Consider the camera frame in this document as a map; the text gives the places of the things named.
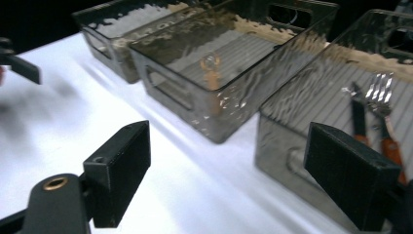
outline transparent plastic bin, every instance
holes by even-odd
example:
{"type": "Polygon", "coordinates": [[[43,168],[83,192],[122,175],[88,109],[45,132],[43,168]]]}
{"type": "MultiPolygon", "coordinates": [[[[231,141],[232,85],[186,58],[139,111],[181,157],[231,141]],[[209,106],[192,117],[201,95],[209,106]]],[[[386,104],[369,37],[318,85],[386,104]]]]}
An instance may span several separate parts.
{"type": "MultiPolygon", "coordinates": [[[[401,146],[405,172],[411,178],[411,25],[413,16],[380,10],[366,13],[260,108],[256,166],[351,232],[357,232],[356,227],[303,167],[309,126],[311,122],[322,123],[353,136],[353,82],[361,87],[365,97],[376,74],[393,72],[391,121],[401,146]]],[[[381,152],[381,121],[368,109],[365,114],[371,147],[381,152]]]]}
{"type": "Polygon", "coordinates": [[[73,14],[95,58],[128,83],[139,80],[128,44],[221,1],[118,0],[73,14]]]}
{"type": "Polygon", "coordinates": [[[337,5],[230,0],[130,44],[147,93],[225,141],[325,46],[337,5]]]}

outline smoky gray storage bin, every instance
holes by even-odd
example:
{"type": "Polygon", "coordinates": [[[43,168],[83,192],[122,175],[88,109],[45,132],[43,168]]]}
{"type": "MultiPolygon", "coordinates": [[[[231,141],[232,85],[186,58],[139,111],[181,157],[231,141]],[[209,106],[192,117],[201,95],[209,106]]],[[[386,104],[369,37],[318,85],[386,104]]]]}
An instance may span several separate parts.
{"type": "Polygon", "coordinates": [[[225,141],[325,46],[337,6],[230,0],[130,44],[147,93],[225,141]]]}
{"type": "MultiPolygon", "coordinates": [[[[392,73],[390,118],[406,175],[411,178],[411,25],[413,16],[380,10],[366,13],[260,107],[256,166],[352,233],[357,232],[356,227],[303,167],[310,123],[329,125],[355,136],[354,83],[365,97],[377,74],[392,73]]],[[[365,118],[369,145],[382,153],[381,120],[367,107],[365,118]]]]}
{"type": "Polygon", "coordinates": [[[202,12],[215,2],[118,0],[73,14],[95,58],[128,83],[139,80],[129,42],[202,12]]]}

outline metal fork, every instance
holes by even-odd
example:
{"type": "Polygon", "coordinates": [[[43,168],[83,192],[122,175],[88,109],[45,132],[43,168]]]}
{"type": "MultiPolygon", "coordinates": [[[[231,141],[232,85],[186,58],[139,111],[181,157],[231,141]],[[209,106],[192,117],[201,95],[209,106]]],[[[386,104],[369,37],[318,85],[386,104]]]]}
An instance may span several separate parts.
{"type": "Polygon", "coordinates": [[[399,144],[394,137],[394,129],[390,121],[392,107],[393,73],[378,73],[372,77],[370,87],[365,95],[368,108],[380,119],[382,123],[382,152],[389,159],[401,166],[398,181],[407,184],[406,176],[401,160],[399,144]]]}

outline bin handle cutout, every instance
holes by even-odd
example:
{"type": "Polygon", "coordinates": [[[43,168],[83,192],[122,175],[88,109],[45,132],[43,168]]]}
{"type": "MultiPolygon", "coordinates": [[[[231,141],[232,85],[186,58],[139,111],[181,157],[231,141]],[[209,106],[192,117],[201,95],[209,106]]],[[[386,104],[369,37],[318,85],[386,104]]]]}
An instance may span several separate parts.
{"type": "Polygon", "coordinates": [[[269,23],[282,23],[307,28],[312,21],[312,15],[304,9],[270,4],[267,9],[267,21],[269,23]]]}
{"type": "Polygon", "coordinates": [[[83,27],[83,32],[86,35],[86,38],[89,44],[94,48],[97,52],[103,54],[108,59],[112,59],[107,45],[99,39],[97,36],[94,36],[94,33],[91,33],[86,27],[83,27]]]}
{"type": "Polygon", "coordinates": [[[387,44],[399,53],[413,55],[413,28],[400,27],[389,36],[387,44]]]}
{"type": "Polygon", "coordinates": [[[146,74],[152,87],[186,110],[192,110],[192,97],[185,87],[150,66],[146,66],[146,74]]]}

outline dark background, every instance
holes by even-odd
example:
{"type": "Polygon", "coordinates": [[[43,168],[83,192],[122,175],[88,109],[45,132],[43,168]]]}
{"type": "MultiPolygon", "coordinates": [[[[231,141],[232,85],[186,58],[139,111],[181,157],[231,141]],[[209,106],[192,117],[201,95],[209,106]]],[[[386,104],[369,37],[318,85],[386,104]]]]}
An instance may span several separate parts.
{"type": "MultiPolygon", "coordinates": [[[[79,31],[71,14],[109,0],[2,0],[0,37],[8,37],[19,54],[79,31]]],[[[369,9],[393,11],[398,0],[327,0],[341,6],[329,40],[369,9]]]]}

